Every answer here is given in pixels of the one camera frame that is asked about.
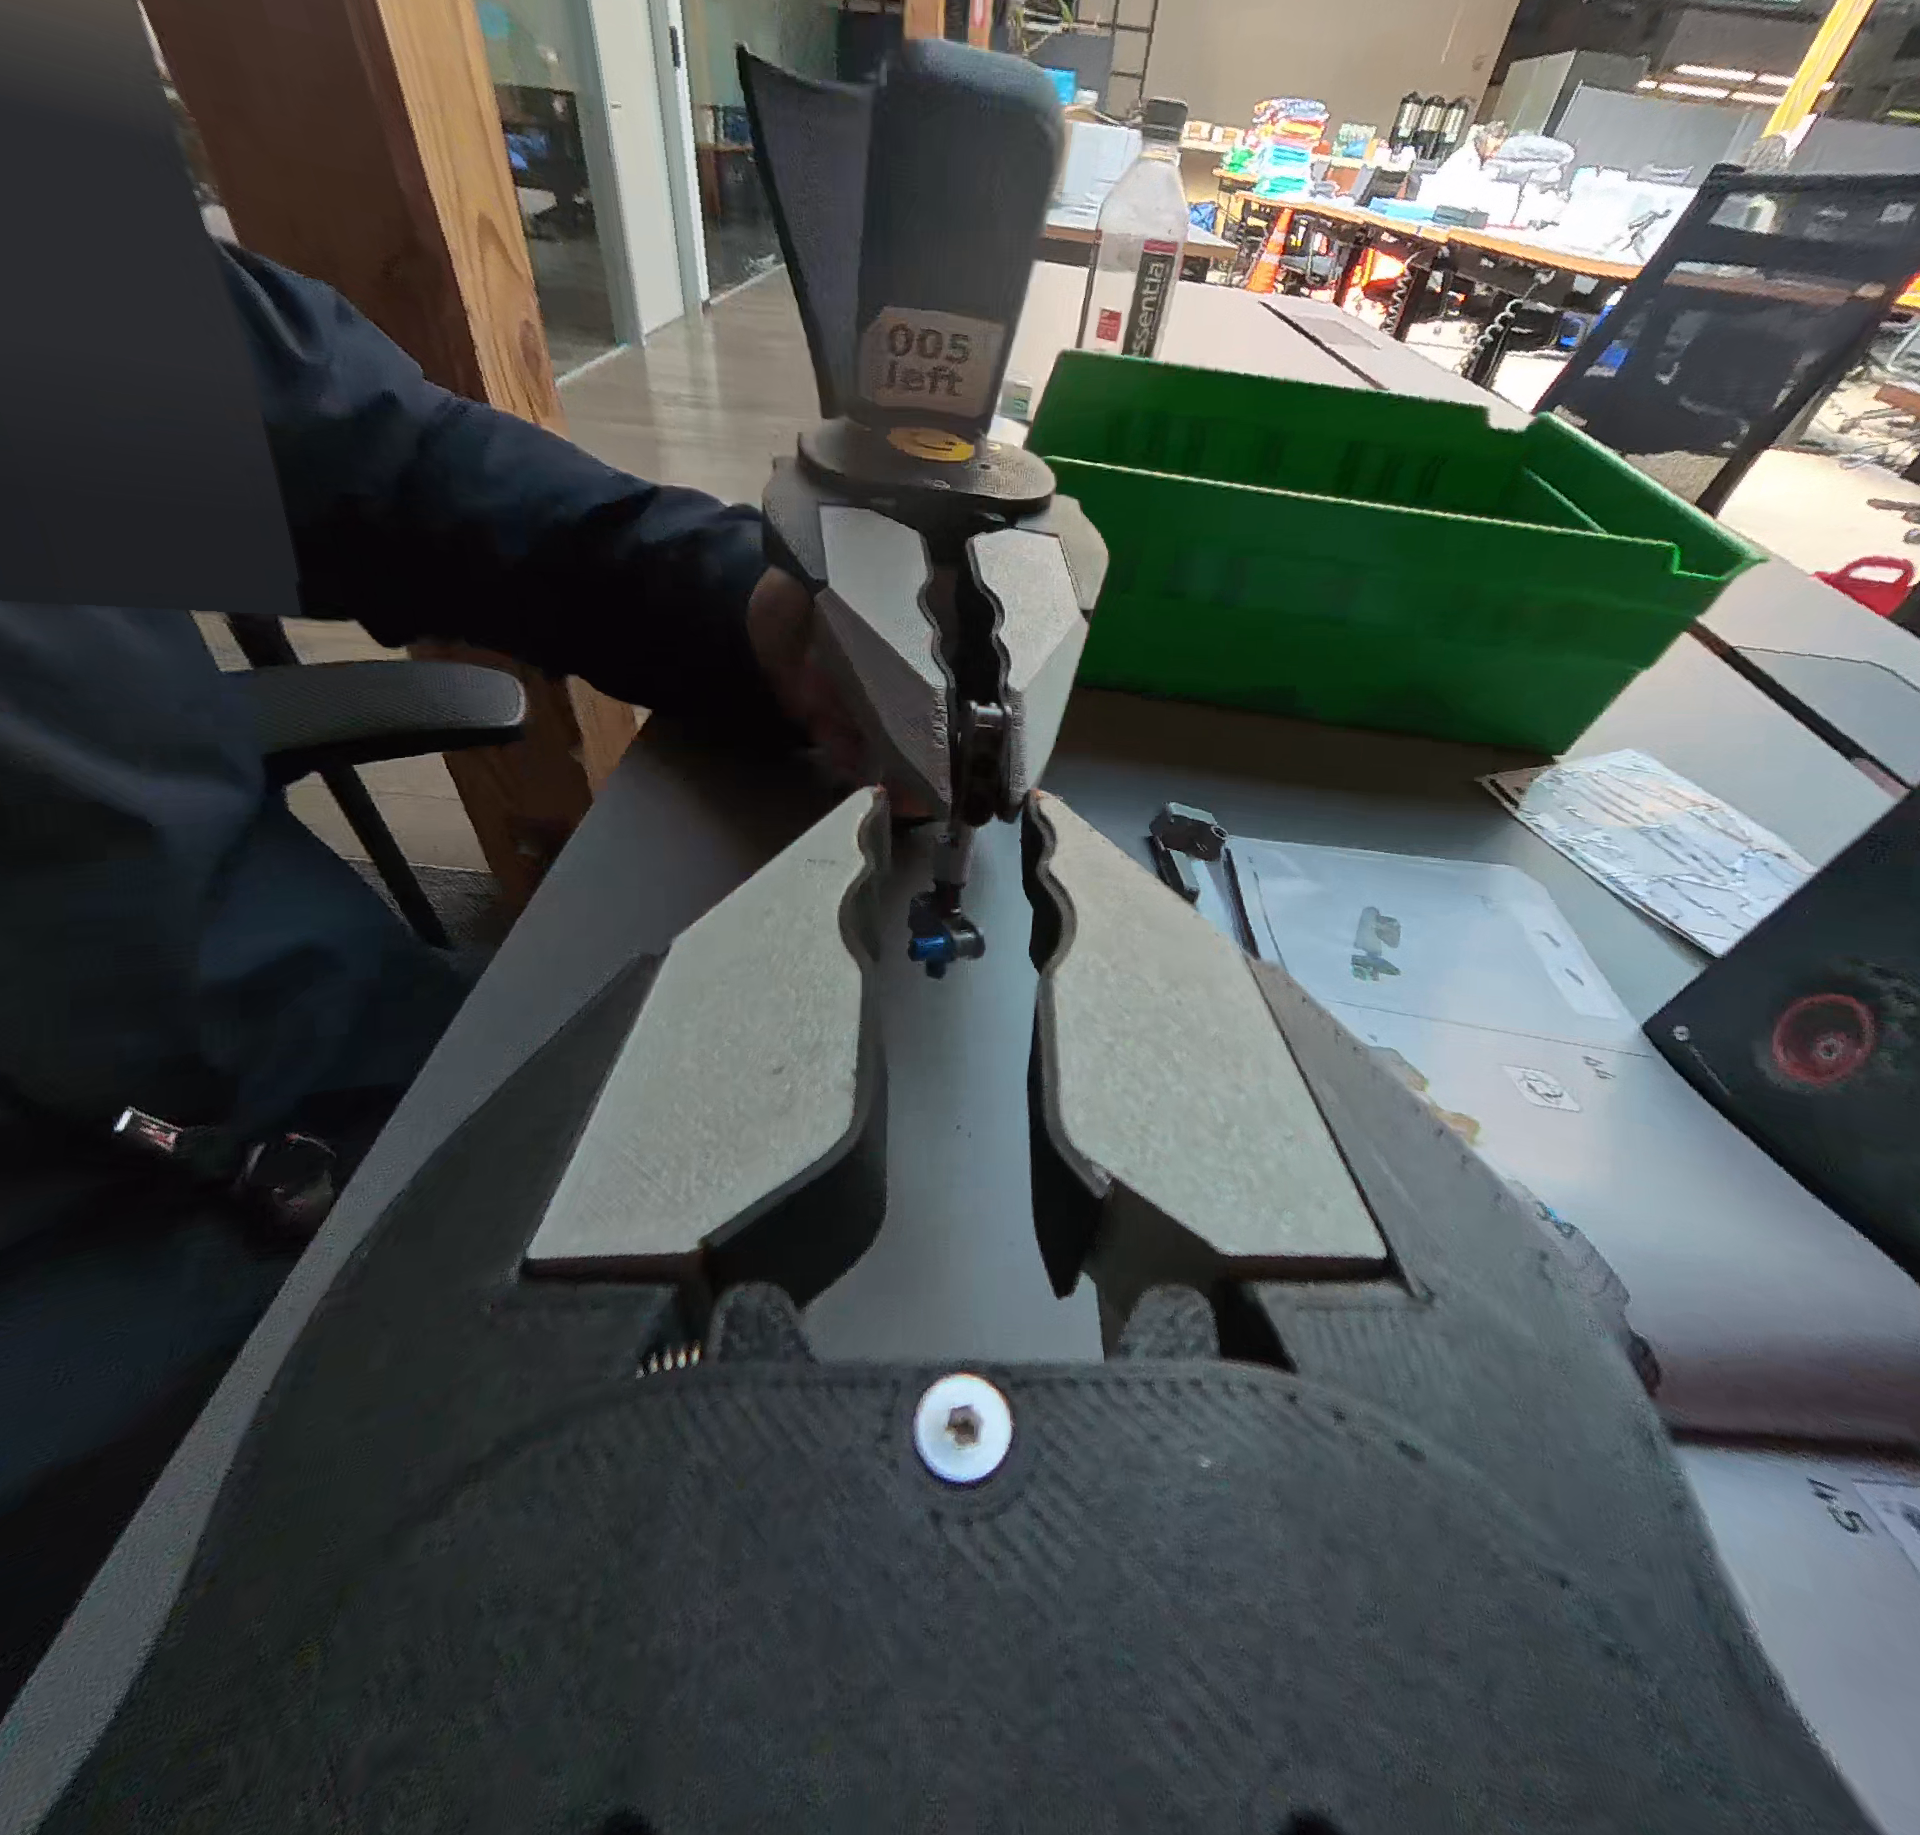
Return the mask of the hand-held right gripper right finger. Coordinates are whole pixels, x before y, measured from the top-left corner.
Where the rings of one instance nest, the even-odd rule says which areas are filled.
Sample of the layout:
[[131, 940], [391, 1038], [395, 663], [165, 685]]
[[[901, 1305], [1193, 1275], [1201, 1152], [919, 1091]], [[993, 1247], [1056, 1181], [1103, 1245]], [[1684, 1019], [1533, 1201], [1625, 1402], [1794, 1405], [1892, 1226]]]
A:
[[1054, 793], [1028, 798], [1032, 1212], [1053, 1290], [1352, 1283], [1391, 1251], [1257, 962]]

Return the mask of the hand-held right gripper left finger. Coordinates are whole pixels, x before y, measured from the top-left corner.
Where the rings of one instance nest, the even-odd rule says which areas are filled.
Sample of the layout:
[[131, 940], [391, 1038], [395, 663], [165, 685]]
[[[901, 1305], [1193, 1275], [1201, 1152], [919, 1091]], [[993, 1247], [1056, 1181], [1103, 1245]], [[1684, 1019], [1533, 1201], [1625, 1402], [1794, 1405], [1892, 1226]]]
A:
[[859, 790], [672, 943], [526, 1247], [537, 1277], [810, 1304], [886, 1215], [877, 887]]

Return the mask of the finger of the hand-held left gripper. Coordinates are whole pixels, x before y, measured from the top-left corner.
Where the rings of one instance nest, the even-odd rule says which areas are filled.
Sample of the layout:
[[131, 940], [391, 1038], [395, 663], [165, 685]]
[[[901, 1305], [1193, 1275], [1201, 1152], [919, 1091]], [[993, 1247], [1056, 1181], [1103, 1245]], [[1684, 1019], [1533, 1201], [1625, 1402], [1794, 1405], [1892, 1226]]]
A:
[[1018, 527], [968, 542], [968, 570], [988, 606], [997, 799], [1022, 805], [1054, 752], [1088, 622], [1062, 539]]
[[833, 671], [877, 767], [928, 814], [949, 818], [959, 694], [931, 606], [924, 536], [868, 508], [822, 510], [816, 596]]

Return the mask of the small grey black brick assembly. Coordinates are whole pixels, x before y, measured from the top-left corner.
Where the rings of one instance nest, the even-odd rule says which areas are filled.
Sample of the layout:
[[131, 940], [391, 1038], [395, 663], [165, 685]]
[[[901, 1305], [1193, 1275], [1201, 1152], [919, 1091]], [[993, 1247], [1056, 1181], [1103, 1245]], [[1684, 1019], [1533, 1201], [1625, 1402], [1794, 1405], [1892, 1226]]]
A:
[[908, 904], [906, 959], [942, 983], [963, 962], [982, 959], [986, 942], [966, 912], [974, 851], [982, 829], [1005, 821], [1008, 710], [972, 702], [954, 736], [952, 808], [931, 844], [931, 882]]

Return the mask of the person's left forearm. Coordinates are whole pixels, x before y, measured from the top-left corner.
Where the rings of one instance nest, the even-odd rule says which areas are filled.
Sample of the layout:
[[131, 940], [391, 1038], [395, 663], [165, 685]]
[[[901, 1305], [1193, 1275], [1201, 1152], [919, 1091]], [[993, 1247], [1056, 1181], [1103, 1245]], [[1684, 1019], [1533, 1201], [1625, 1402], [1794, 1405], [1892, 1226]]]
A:
[[751, 643], [764, 521], [428, 382], [326, 284], [213, 245], [313, 619], [492, 649], [714, 734], [783, 734]]

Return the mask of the dark monster truck set box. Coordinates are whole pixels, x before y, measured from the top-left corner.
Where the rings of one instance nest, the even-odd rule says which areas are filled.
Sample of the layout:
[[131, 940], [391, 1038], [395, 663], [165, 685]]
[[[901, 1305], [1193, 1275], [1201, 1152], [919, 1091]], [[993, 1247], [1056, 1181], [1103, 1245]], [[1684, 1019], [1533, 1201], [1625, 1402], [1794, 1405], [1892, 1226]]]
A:
[[1642, 1031], [1809, 1195], [1919, 1272], [1919, 791]]

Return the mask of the person's left hand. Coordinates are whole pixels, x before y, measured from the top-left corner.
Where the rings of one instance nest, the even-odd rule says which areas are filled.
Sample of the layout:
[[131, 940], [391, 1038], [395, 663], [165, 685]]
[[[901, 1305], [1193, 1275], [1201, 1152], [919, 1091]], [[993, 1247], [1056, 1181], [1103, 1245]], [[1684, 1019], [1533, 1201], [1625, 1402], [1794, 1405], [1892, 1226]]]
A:
[[872, 752], [825, 666], [804, 581], [768, 567], [751, 592], [747, 629], [781, 717], [804, 737], [809, 757], [843, 787], [874, 782]]

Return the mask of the clear water bottle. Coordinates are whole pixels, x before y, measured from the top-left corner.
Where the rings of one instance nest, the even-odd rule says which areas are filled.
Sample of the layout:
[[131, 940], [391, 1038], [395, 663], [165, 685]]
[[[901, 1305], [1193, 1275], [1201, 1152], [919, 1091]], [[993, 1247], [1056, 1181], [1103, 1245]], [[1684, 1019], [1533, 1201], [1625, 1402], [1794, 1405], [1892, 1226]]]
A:
[[1187, 104], [1143, 105], [1141, 145], [1103, 195], [1080, 312], [1083, 354], [1157, 359], [1185, 264], [1189, 216], [1178, 164]]

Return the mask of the grey holed building beam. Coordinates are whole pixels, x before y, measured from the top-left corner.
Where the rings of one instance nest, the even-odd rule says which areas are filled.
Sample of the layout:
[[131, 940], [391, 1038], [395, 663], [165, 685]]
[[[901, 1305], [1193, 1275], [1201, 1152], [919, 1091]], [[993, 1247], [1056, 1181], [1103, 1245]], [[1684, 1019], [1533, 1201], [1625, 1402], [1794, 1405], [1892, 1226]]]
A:
[[1196, 912], [1222, 902], [1228, 834], [1213, 813], [1181, 803], [1163, 805], [1147, 833], [1159, 882]]

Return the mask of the open building instruction booklet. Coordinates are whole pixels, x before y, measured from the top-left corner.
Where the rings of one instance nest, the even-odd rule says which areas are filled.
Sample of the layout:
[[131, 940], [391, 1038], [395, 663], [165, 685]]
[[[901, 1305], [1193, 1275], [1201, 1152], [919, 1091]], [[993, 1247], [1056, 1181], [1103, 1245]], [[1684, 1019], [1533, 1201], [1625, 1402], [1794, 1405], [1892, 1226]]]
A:
[[1524, 871], [1235, 836], [1228, 882], [1560, 1251], [1789, 1700], [1916, 1830], [1916, 1279], [1680, 1080]]

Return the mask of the green storage bin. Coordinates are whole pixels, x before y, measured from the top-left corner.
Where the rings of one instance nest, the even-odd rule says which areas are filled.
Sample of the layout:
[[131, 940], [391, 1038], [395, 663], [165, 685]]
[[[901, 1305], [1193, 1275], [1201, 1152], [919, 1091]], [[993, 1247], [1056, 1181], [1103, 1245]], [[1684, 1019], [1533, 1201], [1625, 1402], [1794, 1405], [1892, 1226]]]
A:
[[1067, 352], [1024, 441], [1109, 552], [1080, 689], [1537, 762], [1764, 559], [1559, 416]]

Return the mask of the stack of colourful bins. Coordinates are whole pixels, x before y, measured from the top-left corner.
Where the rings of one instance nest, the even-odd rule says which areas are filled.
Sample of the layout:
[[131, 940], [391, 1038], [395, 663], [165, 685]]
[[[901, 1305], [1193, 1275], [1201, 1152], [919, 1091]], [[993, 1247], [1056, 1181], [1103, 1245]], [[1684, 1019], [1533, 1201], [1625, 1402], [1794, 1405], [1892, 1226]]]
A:
[[1309, 195], [1326, 129], [1328, 108], [1317, 97], [1279, 95], [1261, 100], [1236, 149], [1250, 194], [1264, 202]]

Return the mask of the long wooden worktable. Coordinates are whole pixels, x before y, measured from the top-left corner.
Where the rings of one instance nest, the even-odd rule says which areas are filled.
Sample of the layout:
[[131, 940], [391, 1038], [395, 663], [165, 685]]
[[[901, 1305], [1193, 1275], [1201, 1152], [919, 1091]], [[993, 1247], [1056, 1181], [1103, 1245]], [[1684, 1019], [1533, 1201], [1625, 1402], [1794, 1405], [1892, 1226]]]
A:
[[1437, 224], [1394, 215], [1391, 205], [1357, 208], [1338, 200], [1304, 195], [1264, 198], [1250, 175], [1228, 171], [1227, 167], [1213, 167], [1213, 183], [1222, 203], [1222, 220], [1215, 232], [1222, 235], [1230, 227], [1250, 230], [1250, 219], [1254, 216], [1263, 219], [1266, 227], [1281, 227], [1284, 235], [1292, 233], [1299, 224], [1309, 230], [1338, 232], [1335, 242], [1352, 245], [1357, 239], [1361, 246], [1383, 246], [1391, 240], [1404, 240], [1422, 249], [1452, 249], [1583, 282], [1629, 284], [1649, 266], [1638, 258], [1596, 256], [1549, 242], [1537, 233], [1497, 227], [1474, 230], [1464, 224]]

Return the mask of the person's dark blue jacket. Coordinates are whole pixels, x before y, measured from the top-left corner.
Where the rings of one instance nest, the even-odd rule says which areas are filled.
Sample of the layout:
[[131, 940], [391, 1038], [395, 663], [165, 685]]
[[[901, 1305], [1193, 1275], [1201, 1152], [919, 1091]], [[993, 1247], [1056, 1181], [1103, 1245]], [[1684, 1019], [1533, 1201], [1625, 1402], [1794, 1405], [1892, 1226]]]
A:
[[3, 1684], [11, 1705], [472, 972], [271, 787], [183, 611], [3, 613]]

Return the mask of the black mesh office chair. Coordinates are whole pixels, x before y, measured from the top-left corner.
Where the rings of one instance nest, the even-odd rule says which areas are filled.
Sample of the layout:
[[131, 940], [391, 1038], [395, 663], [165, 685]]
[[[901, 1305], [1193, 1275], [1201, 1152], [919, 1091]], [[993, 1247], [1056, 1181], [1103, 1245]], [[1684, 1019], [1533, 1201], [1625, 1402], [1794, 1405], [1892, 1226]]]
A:
[[1537, 409], [1716, 516], [1916, 271], [1913, 173], [1718, 166]]

